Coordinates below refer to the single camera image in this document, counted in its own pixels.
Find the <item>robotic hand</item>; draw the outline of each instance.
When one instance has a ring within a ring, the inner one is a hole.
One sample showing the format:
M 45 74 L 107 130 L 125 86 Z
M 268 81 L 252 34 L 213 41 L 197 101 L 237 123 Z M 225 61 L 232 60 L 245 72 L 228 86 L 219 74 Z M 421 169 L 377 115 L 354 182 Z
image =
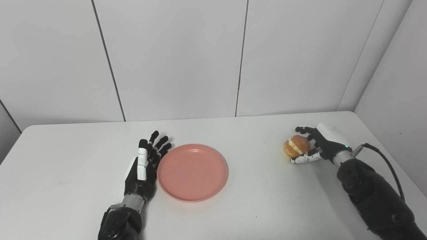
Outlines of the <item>robotic hand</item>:
M 377 148 L 366 143 L 353 151 L 336 128 L 322 123 L 316 128 L 305 126 L 295 130 L 308 133 L 307 139 L 316 143 L 314 149 L 292 158 L 291 162 L 299 164 L 324 158 L 335 164 L 337 178 L 370 231 L 383 240 L 427 240 L 415 223 L 414 213 L 405 203 L 391 164 Z M 401 195 L 372 167 L 355 158 L 363 147 L 378 152 L 386 160 Z
M 350 155 L 353 150 L 348 146 L 347 140 L 336 128 L 320 123 L 316 128 L 309 126 L 297 127 L 295 131 L 301 134 L 308 133 L 307 140 L 311 141 L 314 139 L 316 143 L 314 143 L 315 148 L 291 158 L 291 163 L 307 163 L 323 158 L 330 160 L 339 167 L 341 162 L 351 158 Z
M 140 140 L 138 156 L 131 163 L 125 180 L 123 201 L 121 204 L 111 205 L 104 213 L 98 240 L 138 239 L 142 231 L 142 207 L 153 198 L 158 165 L 172 147 L 171 143 L 165 144 L 169 140 L 167 136 L 153 146 L 158 136 L 159 132 L 155 131 L 149 141 Z

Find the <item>pink plate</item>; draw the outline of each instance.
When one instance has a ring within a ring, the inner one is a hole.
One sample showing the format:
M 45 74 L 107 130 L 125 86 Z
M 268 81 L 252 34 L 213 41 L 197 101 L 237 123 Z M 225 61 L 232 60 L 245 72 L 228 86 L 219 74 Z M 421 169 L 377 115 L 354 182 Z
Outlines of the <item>pink plate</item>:
M 217 194 L 227 180 L 227 164 L 215 149 L 201 144 L 174 148 L 160 161 L 161 188 L 184 202 L 199 202 Z

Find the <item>panel seam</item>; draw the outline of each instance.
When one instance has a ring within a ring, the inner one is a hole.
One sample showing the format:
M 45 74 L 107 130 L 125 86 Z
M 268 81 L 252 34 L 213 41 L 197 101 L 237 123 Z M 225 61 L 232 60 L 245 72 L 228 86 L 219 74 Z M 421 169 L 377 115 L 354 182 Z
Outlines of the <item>panel seam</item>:
M 236 111 L 234 112 L 235 117 L 237 117 L 237 106 L 239 103 L 240 80 L 242 77 L 243 48 L 245 47 L 246 22 L 248 20 L 248 6 L 249 6 L 249 0 L 247 0 L 246 2 L 245 26 L 243 27 L 242 54 L 240 55 L 240 68 L 239 68 L 239 83 L 237 84 Z
M 345 90 L 342 93 L 341 99 L 339 100 L 338 105 L 336 106 L 335 111 L 338 111 L 339 105 L 341 104 L 342 99 L 344 98 L 344 94 L 347 91 L 348 85 L 350 85 L 351 78 L 353 77 L 354 71 L 356 70 L 356 67 L 357 67 L 357 64 L 359 63 L 360 57 L 362 56 L 362 53 L 365 50 L 366 43 L 368 42 L 369 37 L 371 36 L 371 32 L 374 29 L 375 23 L 377 22 L 377 19 L 378 19 L 378 16 L 380 15 L 381 9 L 383 8 L 384 1 L 385 0 L 383 0 L 383 2 L 381 3 L 380 9 L 378 10 L 377 16 L 375 17 L 375 20 L 374 20 L 374 23 L 372 24 L 371 30 L 369 30 L 368 37 L 366 38 L 366 41 L 365 41 L 365 43 L 363 45 L 363 48 L 362 48 L 362 51 L 360 52 L 359 57 L 357 58 L 356 64 L 354 65 L 353 71 L 351 72 L 350 78 L 348 79 L 347 86 L 345 87 Z
M 400 27 L 400 24 L 402 23 L 403 18 L 405 17 L 406 13 L 408 12 L 408 9 L 409 9 L 409 7 L 411 6 L 411 4 L 412 4 L 412 0 L 410 0 L 410 1 L 409 1 L 409 3 L 408 3 L 408 4 L 407 4 L 407 6 L 406 6 L 406 9 L 405 9 L 404 13 L 401 15 L 401 17 L 400 17 L 400 19 L 399 19 L 398 24 L 396 25 L 396 27 L 395 27 L 395 29 L 394 29 L 393 33 L 392 33 L 392 34 L 391 34 L 391 36 L 390 36 L 389 41 L 388 41 L 388 42 L 387 42 L 387 44 L 386 44 L 386 47 L 384 48 L 383 52 L 381 53 L 381 57 L 380 57 L 380 59 L 379 59 L 379 60 L 378 60 L 378 62 L 376 63 L 375 70 L 374 70 L 374 71 L 372 71 L 372 73 L 371 73 L 371 75 L 370 75 L 370 78 L 369 78 L 368 82 L 365 84 L 365 87 L 363 88 L 363 92 L 362 92 L 362 94 L 360 95 L 359 99 L 357 100 L 357 103 L 355 104 L 353 111 L 356 111 L 356 107 L 357 107 L 357 105 L 359 105 L 360 100 L 361 100 L 361 99 L 362 99 L 362 97 L 363 97 L 363 94 L 365 93 L 366 89 L 368 88 L 369 83 L 371 82 L 372 78 L 374 77 L 374 74 L 375 74 L 375 72 L 377 71 L 378 66 L 380 65 L 381 61 L 383 60 L 383 57 L 384 57 L 384 55 L 386 54 L 386 51 L 387 51 L 387 49 L 389 48 L 389 46 L 390 46 L 390 44 L 391 44 L 391 42 L 392 42 L 393 38 L 395 37 L 395 34 L 396 34 L 396 32 L 397 32 L 398 28 Z
M 113 67 L 111 66 L 110 56 L 108 55 L 107 45 L 105 44 L 104 34 L 102 33 L 101 23 L 99 22 L 97 8 L 95 6 L 94 0 L 91 0 L 92 7 L 94 8 L 95 18 L 97 19 L 99 33 L 101 35 L 102 44 L 104 46 L 105 56 L 107 57 L 108 67 L 110 68 L 111 77 L 113 79 L 114 88 L 116 90 L 117 100 L 119 101 L 120 110 L 122 112 L 123 121 L 126 122 L 125 112 L 123 111 L 122 100 L 120 99 L 119 90 L 117 88 L 116 78 L 114 77 Z
M 6 114 L 9 116 L 10 120 L 12 120 L 13 124 L 15 125 L 15 127 L 18 129 L 19 133 L 22 134 L 21 129 L 19 128 L 19 126 L 16 124 L 15 119 L 13 119 L 12 115 L 10 114 L 10 112 L 7 110 L 6 106 L 4 105 L 4 103 L 2 102 L 2 100 L 0 99 L 0 105 L 4 108 L 4 111 L 6 111 Z

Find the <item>bun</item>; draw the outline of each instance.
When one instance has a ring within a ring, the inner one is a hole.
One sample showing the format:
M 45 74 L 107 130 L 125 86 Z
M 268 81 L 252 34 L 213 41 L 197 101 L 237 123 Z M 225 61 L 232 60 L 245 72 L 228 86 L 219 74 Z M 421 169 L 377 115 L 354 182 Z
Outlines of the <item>bun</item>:
M 308 152 L 309 150 L 310 142 L 307 140 L 307 138 L 300 135 L 292 136 L 288 141 L 285 142 L 284 145 L 284 151 L 286 155 L 291 158 L 299 156 L 300 154 Z

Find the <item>cream filling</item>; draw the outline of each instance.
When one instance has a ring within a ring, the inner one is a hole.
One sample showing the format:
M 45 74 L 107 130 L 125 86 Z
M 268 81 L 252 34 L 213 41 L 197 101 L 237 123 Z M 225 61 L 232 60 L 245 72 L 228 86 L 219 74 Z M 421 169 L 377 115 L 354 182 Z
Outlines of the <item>cream filling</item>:
M 301 151 L 301 149 L 299 149 L 299 147 L 297 147 L 291 140 L 291 138 L 289 139 L 289 146 L 291 146 L 296 152 L 298 152 L 299 154 L 303 154 L 303 152 Z

